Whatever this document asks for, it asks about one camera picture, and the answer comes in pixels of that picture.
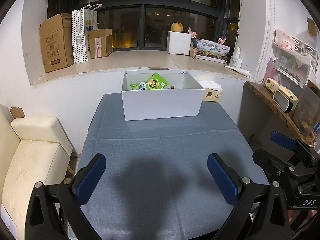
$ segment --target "table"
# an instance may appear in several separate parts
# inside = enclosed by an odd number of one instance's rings
[[[107,168],[81,209],[105,240],[184,240],[217,230],[233,207],[208,171],[214,152],[240,176],[268,183],[219,103],[202,102],[193,117],[125,121],[121,94],[104,95],[79,168],[96,153],[105,155]]]
[[[273,100],[273,95],[263,85],[250,81],[246,81],[245,85],[270,107],[270,109],[286,125],[286,127],[288,128],[288,130],[294,138],[299,138],[307,145],[314,145],[313,138],[311,136],[304,137],[299,131],[298,127],[293,122],[293,120],[291,119],[293,111],[291,111],[290,113],[283,112],[281,108]]]

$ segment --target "black window frame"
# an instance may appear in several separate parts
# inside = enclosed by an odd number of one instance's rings
[[[58,13],[71,13],[72,10],[80,9],[87,4],[75,4],[78,0],[48,0],[47,18],[50,18]],[[145,13],[146,7],[166,8],[186,11],[198,15],[206,16],[218,20],[215,30],[215,38],[223,38],[227,35],[228,23],[239,22],[238,18],[229,18],[230,0],[217,0],[216,7],[205,5],[191,0],[97,0],[96,3],[101,3],[97,11],[105,11],[118,8],[139,8],[138,22],[138,44],[135,48],[114,48],[118,50],[163,50],[163,48],[145,47]]]

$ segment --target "blue gripper pad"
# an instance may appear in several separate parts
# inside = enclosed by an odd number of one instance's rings
[[[295,140],[292,140],[291,138],[284,136],[283,134],[278,133],[276,131],[270,133],[270,140],[288,149],[289,151],[297,149]]]
[[[239,175],[233,168],[228,167],[217,153],[209,155],[207,164],[225,201],[230,205],[236,206],[239,201],[239,193],[242,190]]]
[[[78,207],[87,204],[106,166],[105,156],[98,153],[86,167],[78,171],[71,187]]]

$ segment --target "wooden shelf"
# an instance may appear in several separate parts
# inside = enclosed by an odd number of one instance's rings
[[[299,131],[298,127],[293,122],[293,120],[291,119],[293,111],[290,113],[283,112],[281,108],[273,100],[273,95],[261,84],[246,81],[245,85],[270,107],[270,109],[286,125],[286,127],[289,129],[290,133],[292,133],[294,138],[299,138],[307,145],[314,145],[313,138],[311,138],[311,136],[304,137]]]

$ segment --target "cream leather sofa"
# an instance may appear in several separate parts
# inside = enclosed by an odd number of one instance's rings
[[[11,125],[0,110],[0,203],[24,240],[34,184],[65,178],[72,146],[56,117],[17,118]]]

